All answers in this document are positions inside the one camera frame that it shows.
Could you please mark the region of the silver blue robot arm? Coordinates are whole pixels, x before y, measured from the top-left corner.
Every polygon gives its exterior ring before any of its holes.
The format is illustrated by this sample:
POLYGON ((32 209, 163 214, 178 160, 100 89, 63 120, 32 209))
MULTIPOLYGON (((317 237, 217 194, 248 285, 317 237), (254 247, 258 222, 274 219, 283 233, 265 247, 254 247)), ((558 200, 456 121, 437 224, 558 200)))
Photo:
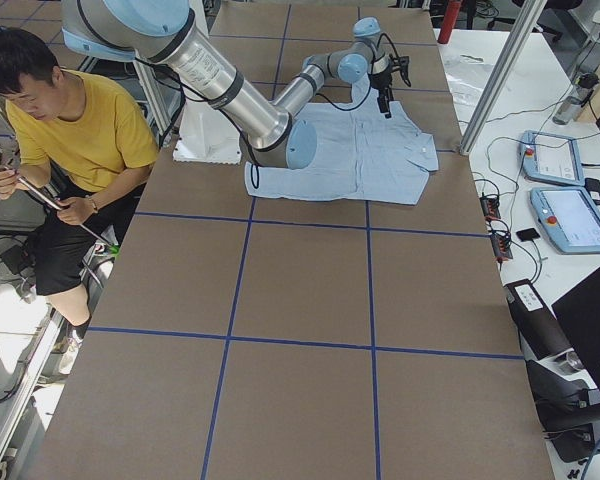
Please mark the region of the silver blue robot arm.
POLYGON ((301 169, 314 159, 315 128, 296 107, 275 105, 251 85, 196 25, 186 1, 64 1, 65 44, 113 61, 166 65, 194 95, 184 110, 179 161, 301 169))
POLYGON ((374 17, 366 17, 353 26, 354 41, 345 50, 307 57, 303 69, 274 99, 273 104, 291 115, 297 115, 309 103, 329 79, 337 79, 353 85, 365 78, 368 88, 378 93, 379 111, 391 116, 390 103, 394 100, 393 75, 399 74, 409 86, 407 55, 398 53, 388 34, 374 17))

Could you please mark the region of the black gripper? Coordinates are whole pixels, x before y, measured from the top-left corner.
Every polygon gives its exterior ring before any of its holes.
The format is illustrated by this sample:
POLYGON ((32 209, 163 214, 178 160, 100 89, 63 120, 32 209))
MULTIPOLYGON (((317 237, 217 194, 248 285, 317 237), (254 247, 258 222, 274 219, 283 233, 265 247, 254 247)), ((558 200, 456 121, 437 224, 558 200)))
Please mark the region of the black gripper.
POLYGON ((378 93, 377 103, 385 118, 392 117, 390 101, 393 100, 392 82, 393 74, 398 73, 403 83, 410 86, 409 78, 410 57, 394 54, 385 54, 372 66, 370 85, 378 93))

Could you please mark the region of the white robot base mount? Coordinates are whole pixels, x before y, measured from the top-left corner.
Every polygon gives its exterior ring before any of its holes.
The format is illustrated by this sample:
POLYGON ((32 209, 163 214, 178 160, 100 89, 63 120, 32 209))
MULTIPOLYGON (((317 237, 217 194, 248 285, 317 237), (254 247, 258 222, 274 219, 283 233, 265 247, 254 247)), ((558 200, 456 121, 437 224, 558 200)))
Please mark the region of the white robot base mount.
POLYGON ((173 151, 178 162, 240 163, 239 131, 222 112, 206 103, 186 101, 173 151))

